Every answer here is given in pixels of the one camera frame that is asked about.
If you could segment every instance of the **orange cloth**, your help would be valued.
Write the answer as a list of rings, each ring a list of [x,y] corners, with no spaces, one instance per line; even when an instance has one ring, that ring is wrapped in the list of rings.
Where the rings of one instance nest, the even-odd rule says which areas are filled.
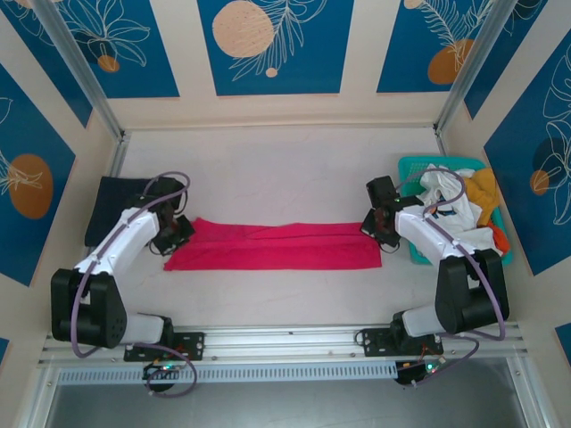
[[[468,200],[482,209],[477,225],[486,226],[492,217],[492,212],[500,205],[500,193],[492,169],[480,169],[471,178],[465,177],[464,182]]]
[[[495,226],[492,221],[488,222],[487,226],[493,231],[493,243],[495,243],[496,248],[504,254],[508,253],[510,248],[509,241],[506,234],[503,233],[503,230]]]

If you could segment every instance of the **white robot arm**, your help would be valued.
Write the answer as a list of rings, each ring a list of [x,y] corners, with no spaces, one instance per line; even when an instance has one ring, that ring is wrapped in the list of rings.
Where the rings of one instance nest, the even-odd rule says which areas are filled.
[[[78,343],[114,348],[120,343],[165,342],[165,337],[172,336],[168,318],[128,313],[120,284],[147,244],[169,250],[187,242],[194,232],[184,216],[175,217],[181,198],[170,195],[182,193],[181,187],[172,178],[158,179],[149,194],[140,195],[122,211],[115,227],[87,258],[72,270],[59,269],[54,274],[52,333],[56,340],[74,343],[73,330]],[[80,292],[88,302],[79,303]]]
[[[395,247],[404,237],[438,268],[434,303],[394,315],[391,330],[396,348],[414,342],[411,338],[466,332],[498,321],[481,275],[476,274],[474,261],[492,289],[501,317],[507,319],[509,304],[501,258],[494,250],[479,251],[461,240],[451,240],[445,231],[431,224],[431,214],[426,213],[416,196],[402,197],[397,193],[389,176],[372,180],[367,189],[373,209],[361,230],[374,237],[379,245]],[[479,286],[470,287],[469,277],[480,280]]]

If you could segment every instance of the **red towel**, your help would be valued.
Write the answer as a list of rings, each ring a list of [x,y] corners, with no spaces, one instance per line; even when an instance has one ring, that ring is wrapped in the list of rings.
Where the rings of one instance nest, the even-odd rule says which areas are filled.
[[[381,267],[375,240],[360,223],[221,225],[198,218],[190,243],[165,270],[349,270]]]

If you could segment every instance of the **cable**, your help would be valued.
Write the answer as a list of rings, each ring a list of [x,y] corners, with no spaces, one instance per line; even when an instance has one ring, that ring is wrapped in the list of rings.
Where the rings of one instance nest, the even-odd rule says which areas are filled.
[[[160,198],[155,199],[154,201],[147,203],[143,208],[140,208],[131,217],[129,217],[127,219],[127,223],[123,223],[119,227],[117,227],[117,229],[115,230],[115,232],[113,232],[113,234],[110,236],[110,238],[107,241],[105,241],[105,244],[103,245],[101,250],[95,255],[95,259],[91,261],[91,263],[89,264],[89,266],[86,269],[85,274],[81,277],[81,281],[79,282],[78,290],[75,294],[75,299],[73,300],[73,307],[71,309],[71,326],[70,326],[71,348],[73,349],[73,353],[79,358],[87,358],[99,349],[98,347],[94,347],[93,349],[89,350],[88,352],[83,353],[79,349],[79,343],[78,343],[78,315],[79,315],[79,306],[81,304],[81,296],[83,295],[83,291],[85,291],[85,288],[87,286],[87,281],[89,279],[89,276],[91,275],[91,273],[95,269],[95,266],[101,262],[101,258],[103,256],[103,254],[105,254],[105,252],[107,250],[109,250],[109,248],[115,242],[115,240],[121,234],[121,232],[123,232],[123,230],[125,228],[127,228],[133,221],[135,221],[135,219],[138,216],[140,216],[143,212],[147,211],[149,208],[152,208],[154,205],[157,205],[161,202],[165,202],[171,198],[175,198],[175,197],[179,196],[180,194],[186,192],[188,190],[188,187],[190,187],[190,177],[187,174],[185,174],[184,172],[171,171],[171,172],[166,172],[166,173],[160,174],[159,176],[157,176],[157,177],[153,178],[151,181],[149,181],[149,183],[147,184],[147,187],[144,190],[144,194],[145,194],[145,192],[148,191],[148,189],[150,188],[152,183],[154,183],[160,177],[163,177],[167,174],[179,175],[179,176],[183,177],[186,180],[186,184],[183,186],[182,189],[177,190],[176,192],[167,194],[165,196],[162,196]]]
[[[182,204],[182,208],[179,209],[178,211],[175,211],[175,216],[178,216],[180,214],[182,214],[183,212],[185,212],[186,210],[186,205],[188,204],[188,192],[184,192],[183,195],[185,196],[185,201]]]
[[[426,345],[423,343],[422,344],[422,352],[420,353],[420,358],[418,358],[418,363],[420,361],[422,361],[422,359],[425,357],[426,355]]]
[[[425,377],[423,380],[418,381],[418,382],[414,382],[413,384],[409,385],[409,386],[413,386],[413,387],[417,387],[419,385],[422,385],[424,383],[430,382],[432,379],[434,379],[437,376],[440,376],[442,373],[446,372],[446,370],[450,370],[451,368],[453,368],[454,366],[457,366],[458,364],[468,360],[470,357],[472,357],[474,354],[476,354],[478,352],[478,350],[480,349],[480,342],[473,338],[473,337],[468,337],[468,336],[458,336],[455,334],[447,334],[447,333],[442,333],[441,336],[443,337],[448,337],[449,339],[454,339],[454,340],[461,340],[461,341],[469,341],[469,342],[473,342],[474,343],[474,348],[468,353],[466,354],[464,357],[451,361],[450,363],[448,363],[448,365],[446,365],[442,370],[436,370],[434,373],[431,373],[428,377]]]
[[[355,342],[356,345],[358,346],[365,346],[365,338],[363,337],[363,341],[361,343],[359,343],[359,341],[357,341],[357,336],[359,336],[359,334],[364,334],[365,333],[365,329],[361,329],[359,330],[356,334],[353,335],[353,341]]]
[[[492,307],[493,307],[494,315],[496,316],[496,318],[498,320],[498,327],[500,328],[500,334],[497,336],[494,336],[494,335],[488,334],[488,333],[484,333],[484,332],[479,332],[477,330],[472,330],[472,331],[467,332],[467,333],[477,334],[477,335],[484,337],[486,339],[491,339],[491,340],[498,341],[498,342],[503,341],[506,338],[506,324],[503,320],[503,315],[501,314],[500,303],[498,302],[495,294],[493,293],[492,287],[490,286],[490,283],[488,282],[488,278],[486,278],[484,272],[480,268],[480,265],[478,265],[478,263],[472,257],[472,255],[460,243],[458,243],[458,240],[456,240],[452,235],[450,235],[440,225],[438,225],[435,221],[433,221],[430,218],[430,215],[427,215],[430,213],[430,211],[432,209],[438,208],[438,207],[443,206],[443,205],[450,205],[451,203],[459,200],[462,196],[464,196],[464,194],[466,193],[466,184],[464,183],[464,179],[462,178],[462,176],[460,174],[458,174],[457,172],[451,171],[450,169],[446,169],[446,168],[424,169],[420,172],[417,172],[415,174],[408,176],[402,183],[400,183],[399,185],[396,186],[395,190],[398,191],[401,187],[406,185],[410,180],[412,180],[416,177],[419,177],[419,176],[423,176],[427,172],[443,172],[443,173],[451,174],[452,176],[454,176],[454,178],[456,178],[456,180],[458,180],[458,182],[460,184],[460,191],[456,196],[449,199],[448,201],[436,202],[436,203],[433,203],[432,205],[425,207],[425,209],[423,211],[423,215],[424,215],[424,218],[426,219],[426,222],[431,227],[433,227],[437,232],[439,232],[442,236],[444,236],[450,243],[452,243],[452,245],[454,245],[454,248],[457,248],[462,253],[462,255],[464,257],[466,257],[466,259],[468,260],[470,265],[472,265],[472,268],[474,268],[474,270],[476,271],[478,277],[480,278],[480,282],[482,283],[482,286],[484,287],[486,294],[488,295],[488,298],[490,299],[490,302],[491,302]],[[470,342],[473,342],[475,345],[474,345],[474,348],[468,354],[466,354],[464,357],[460,358],[459,360],[457,360],[453,363],[450,363],[442,371],[437,370],[434,374],[431,374],[426,379],[423,379],[420,382],[414,383],[415,387],[422,384],[422,383],[428,382],[429,380],[433,379],[435,376],[439,375],[441,372],[445,371],[446,369],[451,368],[453,366],[456,366],[458,363],[461,363],[462,361],[466,361],[467,359],[472,357],[480,348],[480,342],[477,339],[472,338],[472,337],[458,336],[458,335],[448,334],[448,333],[442,333],[441,336],[448,337],[448,338],[454,339],[454,340],[470,341]]]
[[[426,356],[426,351],[430,352],[431,355],[435,356],[435,357],[441,357],[443,355],[443,353],[438,353],[435,350],[433,350],[432,348],[428,348],[426,345],[424,346],[424,352],[425,352],[425,356]]]
[[[194,374],[192,383],[184,391],[177,392],[174,394],[164,394],[162,392],[156,392],[156,391],[153,391],[151,389],[151,380],[154,379],[155,377],[158,377],[159,374],[164,373],[163,370],[157,370],[157,371],[151,373],[146,380],[145,387],[149,391],[149,395],[151,395],[153,397],[158,397],[160,399],[178,399],[180,397],[184,397],[185,395],[189,394],[194,389],[194,387],[196,386],[196,382],[198,380],[198,373],[196,372],[196,367],[194,367],[194,364],[192,363],[192,361],[189,358],[185,357],[183,354],[181,354],[177,350],[172,350],[171,348],[168,348],[166,346],[162,346],[162,345],[158,345],[158,344],[154,344],[154,343],[135,343],[133,346],[137,346],[139,348],[147,348],[149,350],[162,350],[163,352],[168,352],[168,353],[174,355],[175,357],[183,360],[186,363],[186,365],[190,367],[190,369],[193,371],[193,374]]]
[[[146,184],[145,189],[143,191],[143,196],[146,196],[146,193],[151,190],[151,186],[154,185],[157,181],[159,181],[159,178],[162,177],[166,177],[166,176],[179,176],[179,177],[183,177],[186,182],[188,183],[188,186],[190,186],[190,177],[185,174],[184,172],[180,172],[180,171],[167,171],[167,172],[163,172],[161,174],[159,174],[158,176],[151,178],[149,180],[149,182]]]
[[[170,249],[168,251],[165,252],[160,252],[158,248],[156,248],[156,245],[154,245],[153,241],[149,242],[149,252],[151,252],[151,254],[153,256],[161,256],[161,257],[168,257],[171,256],[175,250],[177,250],[178,247],[175,247],[173,249]]]

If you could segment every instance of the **teal basket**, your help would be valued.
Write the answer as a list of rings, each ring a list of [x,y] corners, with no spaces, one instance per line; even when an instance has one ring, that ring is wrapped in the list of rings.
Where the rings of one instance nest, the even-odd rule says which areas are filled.
[[[454,158],[454,157],[443,157],[443,156],[406,156],[399,160],[399,178],[401,182],[407,179],[408,176],[414,174],[415,172],[420,172],[423,169],[428,168],[428,165],[433,163],[435,166],[439,167],[443,165],[444,167],[455,171],[456,169],[474,169],[479,170],[485,168],[483,162],[478,159],[470,158]],[[420,185],[420,177],[416,177],[410,180],[401,189],[402,196],[410,196],[413,194],[421,194],[426,189]],[[494,225],[503,230],[506,233],[506,227],[503,225],[503,219],[501,218],[501,213],[499,209],[495,209],[492,213],[492,222]],[[426,257],[423,257],[417,248],[409,243],[410,247],[410,258],[414,263],[421,265],[428,265],[430,261]],[[501,263],[503,266],[507,266],[511,263],[513,259],[513,254],[511,251],[504,254],[501,258]]]

